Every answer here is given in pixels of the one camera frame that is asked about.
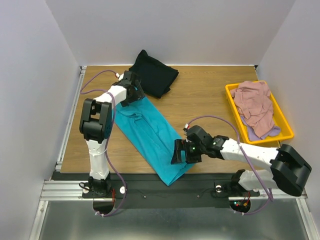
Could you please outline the turquoise t shirt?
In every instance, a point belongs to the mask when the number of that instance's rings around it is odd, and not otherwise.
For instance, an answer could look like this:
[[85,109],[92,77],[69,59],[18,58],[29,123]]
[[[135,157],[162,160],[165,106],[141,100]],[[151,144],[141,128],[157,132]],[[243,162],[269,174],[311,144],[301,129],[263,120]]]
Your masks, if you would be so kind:
[[167,186],[194,166],[171,164],[175,140],[181,137],[147,97],[117,104],[115,123]]

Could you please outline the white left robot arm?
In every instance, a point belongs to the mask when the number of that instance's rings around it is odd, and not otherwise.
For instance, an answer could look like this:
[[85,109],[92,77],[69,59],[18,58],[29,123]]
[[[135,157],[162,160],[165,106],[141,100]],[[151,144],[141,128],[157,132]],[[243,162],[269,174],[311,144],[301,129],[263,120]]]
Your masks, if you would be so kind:
[[123,107],[142,100],[145,93],[141,80],[132,71],[115,73],[117,81],[102,95],[83,102],[79,131],[88,147],[90,172],[87,183],[81,183],[84,194],[92,193],[105,198],[111,193],[110,170],[108,166],[107,142],[115,122],[115,110],[118,104]]

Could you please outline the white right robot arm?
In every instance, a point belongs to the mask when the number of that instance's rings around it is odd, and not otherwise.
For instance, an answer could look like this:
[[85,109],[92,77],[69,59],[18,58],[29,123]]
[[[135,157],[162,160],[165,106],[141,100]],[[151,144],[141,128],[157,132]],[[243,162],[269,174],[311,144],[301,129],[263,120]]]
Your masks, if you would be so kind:
[[202,155],[225,161],[238,161],[259,170],[238,170],[231,179],[230,189],[242,195],[259,187],[279,189],[299,197],[302,195],[312,167],[291,146],[262,147],[239,143],[227,136],[211,136],[202,127],[186,127],[185,139],[174,141],[171,164],[195,164],[202,162]]

